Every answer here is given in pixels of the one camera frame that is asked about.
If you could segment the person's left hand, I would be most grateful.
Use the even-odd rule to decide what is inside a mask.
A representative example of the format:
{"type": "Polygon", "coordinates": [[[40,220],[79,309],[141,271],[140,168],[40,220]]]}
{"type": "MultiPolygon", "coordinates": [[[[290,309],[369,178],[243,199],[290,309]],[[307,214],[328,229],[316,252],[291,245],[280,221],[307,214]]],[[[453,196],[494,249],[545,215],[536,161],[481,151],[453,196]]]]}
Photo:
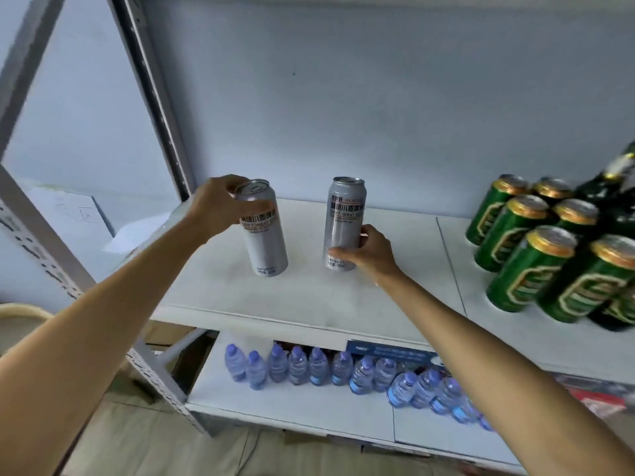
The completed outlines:
{"type": "Polygon", "coordinates": [[[253,211],[258,211],[253,208],[250,201],[235,199],[235,190],[248,180],[238,175],[209,178],[195,191],[186,214],[186,221],[200,244],[206,243],[219,234],[218,214],[220,212],[244,213],[246,217],[253,211]]]}

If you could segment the person's right hand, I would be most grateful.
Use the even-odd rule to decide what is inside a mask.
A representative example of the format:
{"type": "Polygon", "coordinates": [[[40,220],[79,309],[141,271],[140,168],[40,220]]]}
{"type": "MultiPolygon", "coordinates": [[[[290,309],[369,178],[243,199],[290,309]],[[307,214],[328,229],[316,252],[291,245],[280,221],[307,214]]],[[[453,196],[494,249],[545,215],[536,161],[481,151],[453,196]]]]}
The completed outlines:
{"type": "Polygon", "coordinates": [[[385,280],[403,275],[397,265],[391,242],[371,224],[361,227],[360,244],[365,252],[364,266],[361,268],[375,283],[382,287],[385,280]]]}

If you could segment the silver beverage can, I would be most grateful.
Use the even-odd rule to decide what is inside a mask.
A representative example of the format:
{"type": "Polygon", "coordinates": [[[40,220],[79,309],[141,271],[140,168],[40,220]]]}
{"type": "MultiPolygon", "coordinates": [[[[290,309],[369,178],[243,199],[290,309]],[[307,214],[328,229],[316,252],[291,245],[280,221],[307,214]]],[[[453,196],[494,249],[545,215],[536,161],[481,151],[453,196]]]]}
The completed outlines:
{"type": "Polygon", "coordinates": [[[328,191],[322,258],[327,269],[351,271],[355,264],[330,256],[330,248],[355,249],[360,245],[367,191],[363,179],[338,176],[328,191]]]}
{"type": "Polygon", "coordinates": [[[265,179],[251,179],[238,186],[235,199],[270,200],[271,208],[258,215],[241,218],[252,268],[261,277],[275,277],[288,267],[275,191],[265,179]]]}

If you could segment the person's left forearm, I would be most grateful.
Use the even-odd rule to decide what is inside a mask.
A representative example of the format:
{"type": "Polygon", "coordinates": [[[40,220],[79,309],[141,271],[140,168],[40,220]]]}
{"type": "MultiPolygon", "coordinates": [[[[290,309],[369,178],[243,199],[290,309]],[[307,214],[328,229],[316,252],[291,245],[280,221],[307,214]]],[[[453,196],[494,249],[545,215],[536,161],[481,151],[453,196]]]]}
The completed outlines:
{"type": "Polygon", "coordinates": [[[52,476],[149,317],[209,239],[186,216],[0,357],[0,476],[52,476]]]}

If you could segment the person's right forearm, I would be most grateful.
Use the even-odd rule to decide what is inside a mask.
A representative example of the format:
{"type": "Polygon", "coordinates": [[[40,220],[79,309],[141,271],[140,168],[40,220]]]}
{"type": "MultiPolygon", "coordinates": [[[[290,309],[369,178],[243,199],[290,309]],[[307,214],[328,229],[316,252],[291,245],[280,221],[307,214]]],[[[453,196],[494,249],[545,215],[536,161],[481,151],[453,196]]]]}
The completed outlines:
{"type": "Polygon", "coordinates": [[[376,280],[530,476],[635,476],[635,452],[550,374],[401,270],[376,280]]]}

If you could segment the blue shelf label strip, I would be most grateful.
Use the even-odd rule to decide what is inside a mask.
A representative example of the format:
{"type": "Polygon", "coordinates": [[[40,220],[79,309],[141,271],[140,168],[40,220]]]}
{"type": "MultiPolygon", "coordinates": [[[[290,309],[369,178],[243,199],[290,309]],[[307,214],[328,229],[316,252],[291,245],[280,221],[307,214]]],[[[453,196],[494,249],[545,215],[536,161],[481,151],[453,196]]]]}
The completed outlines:
{"type": "Polygon", "coordinates": [[[415,368],[426,369],[432,368],[439,370],[439,372],[445,375],[449,374],[449,370],[443,364],[440,356],[430,350],[350,339],[346,343],[345,351],[358,356],[369,355],[375,359],[393,359],[406,366],[409,365],[415,368]]]}

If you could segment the row of clear water bottles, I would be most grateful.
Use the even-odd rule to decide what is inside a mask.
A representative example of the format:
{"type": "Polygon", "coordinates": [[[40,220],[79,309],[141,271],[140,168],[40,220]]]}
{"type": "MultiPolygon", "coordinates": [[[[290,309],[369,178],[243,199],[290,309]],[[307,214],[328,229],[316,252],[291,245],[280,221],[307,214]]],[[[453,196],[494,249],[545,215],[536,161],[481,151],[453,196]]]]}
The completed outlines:
{"type": "Polygon", "coordinates": [[[256,350],[245,353],[230,343],[224,364],[235,382],[247,381],[252,390],[262,390],[267,382],[286,381],[295,386],[346,386],[355,395],[384,393],[395,409],[429,409],[460,424],[494,431],[456,379],[432,367],[408,367],[395,359],[371,355],[356,359],[351,352],[329,352],[318,346],[308,352],[303,346],[287,351],[280,343],[273,343],[266,357],[256,350]]]}

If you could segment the white metal shelving rack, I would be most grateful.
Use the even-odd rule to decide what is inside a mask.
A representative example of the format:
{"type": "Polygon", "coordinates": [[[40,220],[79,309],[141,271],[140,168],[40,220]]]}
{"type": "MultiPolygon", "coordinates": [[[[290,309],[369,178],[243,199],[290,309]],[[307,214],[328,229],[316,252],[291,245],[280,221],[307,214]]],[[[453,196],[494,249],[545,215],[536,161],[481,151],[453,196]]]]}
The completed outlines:
{"type": "Polygon", "coordinates": [[[208,176],[467,216],[499,172],[585,181],[635,138],[635,8],[541,0],[66,0],[4,166],[110,229],[208,176]]]}

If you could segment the white cardboard box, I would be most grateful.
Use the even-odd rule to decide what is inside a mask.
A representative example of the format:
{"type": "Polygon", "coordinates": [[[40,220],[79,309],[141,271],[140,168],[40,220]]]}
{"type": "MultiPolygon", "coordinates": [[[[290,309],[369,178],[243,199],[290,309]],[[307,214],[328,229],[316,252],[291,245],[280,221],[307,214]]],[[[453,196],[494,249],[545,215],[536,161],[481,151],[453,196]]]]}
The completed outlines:
{"type": "Polygon", "coordinates": [[[75,257],[101,252],[114,233],[90,195],[36,186],[29,200],[75,257]]]}

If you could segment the group of green beer cans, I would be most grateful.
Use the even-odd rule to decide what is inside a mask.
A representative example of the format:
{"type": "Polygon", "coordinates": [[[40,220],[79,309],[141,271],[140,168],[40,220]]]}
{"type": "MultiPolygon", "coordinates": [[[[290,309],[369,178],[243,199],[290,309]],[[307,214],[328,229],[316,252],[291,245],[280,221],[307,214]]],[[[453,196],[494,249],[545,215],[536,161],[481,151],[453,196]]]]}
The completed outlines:
{"type": "Polygon", "coordinates": [[[505,174],[491,184],[465,232],[475,263],[495,274],[486,297],[504,312],[536,303],[559,322],[625,331],[635,326],[635,240],[587,240],[599,210],[574,191],[549,177],[530,186],[505,174]]]}

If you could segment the beige wicker basket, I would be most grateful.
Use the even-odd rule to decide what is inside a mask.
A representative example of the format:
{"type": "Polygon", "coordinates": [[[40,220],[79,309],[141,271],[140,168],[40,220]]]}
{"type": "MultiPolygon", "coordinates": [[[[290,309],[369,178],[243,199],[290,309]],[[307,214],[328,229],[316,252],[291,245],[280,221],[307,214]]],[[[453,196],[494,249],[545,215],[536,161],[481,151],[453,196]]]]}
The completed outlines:
{"type": "Polygon", "coordinates": [[[53,317],[31,304],[0,304],[0,357],[53,317]]]}

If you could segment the dark green glass bottle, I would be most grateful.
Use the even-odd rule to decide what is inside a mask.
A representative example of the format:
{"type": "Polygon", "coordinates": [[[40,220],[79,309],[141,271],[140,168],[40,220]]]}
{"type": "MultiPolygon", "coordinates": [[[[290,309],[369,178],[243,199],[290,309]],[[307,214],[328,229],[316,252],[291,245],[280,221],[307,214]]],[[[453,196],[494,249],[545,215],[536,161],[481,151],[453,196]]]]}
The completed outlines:
{"type": "Polygon", "coordinates": [[[598,175],[576,187],[574,197],[589,202],[599,210],[598,221],[587,240],[614,234],[635,240],[635,185],[623,190],[635,170],[635,140],[598,175]]]}

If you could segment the red snack packets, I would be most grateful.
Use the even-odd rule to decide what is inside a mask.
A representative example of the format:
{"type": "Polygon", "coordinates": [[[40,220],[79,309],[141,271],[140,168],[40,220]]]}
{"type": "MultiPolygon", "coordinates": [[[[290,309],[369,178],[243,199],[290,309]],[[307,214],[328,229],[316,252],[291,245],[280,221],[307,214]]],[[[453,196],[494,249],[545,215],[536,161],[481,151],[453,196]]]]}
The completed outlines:
{"type": "Polygon", "coordinates": [[[635,400],[635,384],[556,372],[550,374],[574,398],[601,419],[625,411],[635,400]]]}

